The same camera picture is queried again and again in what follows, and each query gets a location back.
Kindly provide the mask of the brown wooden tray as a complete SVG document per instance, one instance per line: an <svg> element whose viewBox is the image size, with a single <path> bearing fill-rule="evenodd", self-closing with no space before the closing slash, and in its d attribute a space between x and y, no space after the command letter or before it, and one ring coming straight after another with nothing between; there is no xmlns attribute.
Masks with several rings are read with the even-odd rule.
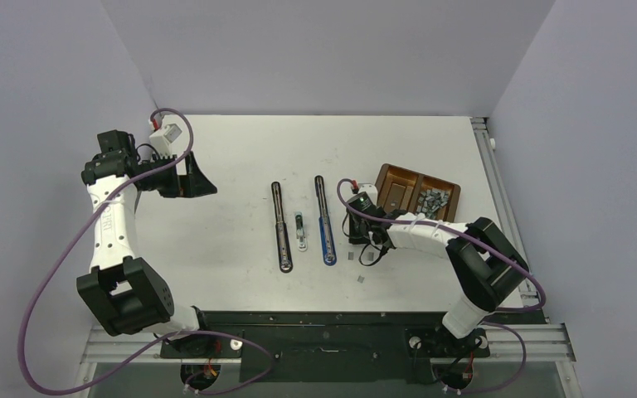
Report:
<svg viewBox="0 0 637 398"><path fill-rule="evenodd" d="M404 210L418 213L416 202L421 191L429 188L446 190L450 193L448 206L441 210L437 217L426 217L437 221L455 220L461 193L458 184L385 163L378 173L376 187L379 193L377 204L385 212Z"/></svg>

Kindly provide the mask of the black stapler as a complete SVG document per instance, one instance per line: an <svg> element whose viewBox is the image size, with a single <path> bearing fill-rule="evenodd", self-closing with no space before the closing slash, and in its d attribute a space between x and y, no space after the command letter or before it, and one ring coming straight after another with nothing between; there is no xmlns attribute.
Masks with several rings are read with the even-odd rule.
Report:
<svg viewBox="0 0 637 398"><path fill-rule="evenodd" d="M270 184L270 189L274 205L275 234L279 269L282 273L287 274L292 271L292 269L294 268L294 264L289 247L289 237L284 217L281 185L279 182L272 182Z"/></svg>

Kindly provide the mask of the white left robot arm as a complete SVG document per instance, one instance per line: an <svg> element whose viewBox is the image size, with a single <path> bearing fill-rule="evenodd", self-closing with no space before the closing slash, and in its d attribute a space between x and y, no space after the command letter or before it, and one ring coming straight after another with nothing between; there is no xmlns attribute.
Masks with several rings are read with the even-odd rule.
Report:
<svg viewBox="0 0 637 398"><path fill-rule="evenodd" d="M204 328L198 308L174 302L167 282L140 255L136 229L141 192L157 192L165 198L217 192L193 153L184 157L185 171L178 173L172 145L181 134L176 124L155 131L149 160L139 159L131 134L118 130L98 134L100 153L81 173L97 215L93 256L88 273L76 280L76 287L109 335L152 332L170 339L182 336L184 349L202 357L213 348L213 332Z"/></svg>

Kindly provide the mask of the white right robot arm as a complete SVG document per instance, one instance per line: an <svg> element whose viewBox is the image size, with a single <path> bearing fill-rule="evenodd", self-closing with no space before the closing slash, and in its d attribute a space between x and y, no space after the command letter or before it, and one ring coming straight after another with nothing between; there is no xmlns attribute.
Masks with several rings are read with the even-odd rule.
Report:
<svg viewBox="0 0 637 398"><path fill-rule="evenodd" d="M526 261L488 218L451 223L406 211L369 214L348 207L347 212L389 250L416 250L450 261L462 294L435 333L436 346L447 355L464 349L471 333L531 276Z"/></svg>

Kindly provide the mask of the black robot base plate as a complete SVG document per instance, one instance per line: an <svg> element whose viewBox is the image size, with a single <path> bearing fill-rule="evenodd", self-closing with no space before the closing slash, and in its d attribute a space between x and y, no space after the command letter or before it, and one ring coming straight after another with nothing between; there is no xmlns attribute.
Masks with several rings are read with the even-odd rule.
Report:
<svg viewBox="0 0 637 398"><path fill-rule="evenodd" d="M167 340L164 359L209 360L218 368L237 360L241 380L273 368L265 382L374 382L426 384L445 371L459 374L470 359L494 357L492 326L451 337L442 312L209 311L202 329L211 337Z"/></svg>

